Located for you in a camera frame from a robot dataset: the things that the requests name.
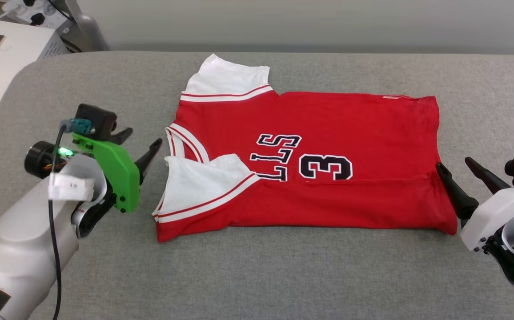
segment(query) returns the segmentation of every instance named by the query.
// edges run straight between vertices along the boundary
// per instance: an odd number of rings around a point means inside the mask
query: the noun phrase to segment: white label on cable
[[[50,179],[50,200],[90,201],[93,198],[94,179],[80,179],[67,174],[56,174]]]

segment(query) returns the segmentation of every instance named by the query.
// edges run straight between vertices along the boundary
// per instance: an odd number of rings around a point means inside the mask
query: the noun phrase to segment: gray fabric tabletop
[[[24,172],[28,148],[54,140],[78,104],[111,110],[120,128],[133,127],[125,147],[136,159],[165,135],[180,91],[208,55],[80,53],[26,67],[0,104],[0,216],[38,182]],[[459,184],[481,202],[489,196],[465,156],[510,181],[503,166],[514,158],[514,56],[220,56],[269,65],[279,93],[436,95],[439,152]],[[514,290],[495,261],[438,231],[227,228],[160,244],[151,212],[165,185],[166,154],[167,146],[139,208],[111,210],[80,241],[63,275],[61,319],[514,320]],[[51,318],[55,301],[54,287],[31,319]]]

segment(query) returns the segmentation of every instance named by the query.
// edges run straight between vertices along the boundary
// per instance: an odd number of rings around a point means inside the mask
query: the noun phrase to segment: black plug
[[[30,19],[32,20],[30,26],[39,26],[40,24],[43,24],[45,16],[42,13],[37,13],[33,15]]]

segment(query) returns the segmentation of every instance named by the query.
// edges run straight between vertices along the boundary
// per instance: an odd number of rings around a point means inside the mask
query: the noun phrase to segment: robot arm
[[[472,158],[466,158],[465,162],[493,196],[478,205],[476,199],[468,196],[454,182],[445,166],[437,164],[439,176],[461,219],[462,241],[471,251],[492,255],[514,286],[514,186],[509,186]],[[514,177],[514,159],[506,164],[505,172]]]
[[[131,212],[136,207],[139,185],[162,144],[162,140],[157,139],[149,151],[133,163],[119,146],[132,130],[126,129],[111,136],[116,119],[113,113],[81,105],[76,117],[92,120],[89,134],[77,135],[78,139],[84,140],[82,149],[92,154],[73,156],[70,153],[69,156],[73,157],[62,159],[58,174],[92,179],[94,189],[89,202],[53,202],[61,270],[78,249],[78,239],[89,235],[111,207],[121,212]],[[27,319],[47,297],[56,281],[48,217],[49,168],[53,146],[40,141],[29,150],[25,169],[43,180],[0,218],[0,319]]]

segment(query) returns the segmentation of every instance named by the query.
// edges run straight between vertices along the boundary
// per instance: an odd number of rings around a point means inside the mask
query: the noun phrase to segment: power strip
[[[67,34],[73,26],[73,22],[59,13],[48,0],[36,0],[30,7],[23,0],[8,0],[2,5],[2,11],[8,12],[7,17],[21,24],[30,24],[31,17],[41,13],[44,15],[44,23],[38,27],[53,29],[59,35]]]

